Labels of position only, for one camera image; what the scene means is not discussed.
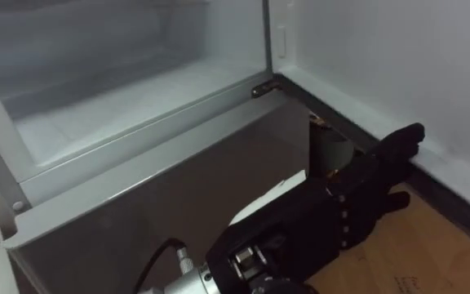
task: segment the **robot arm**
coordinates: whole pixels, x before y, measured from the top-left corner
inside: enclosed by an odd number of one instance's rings
[[[220,235],[203,267],[164,293],[313,292],[306,279],[364,241],[384,214],[409,205],[409,194],[389,190],[410,175],[423,138],[423,126],[410,125],[330,179],[308,177],[280,196],[265,195]]]

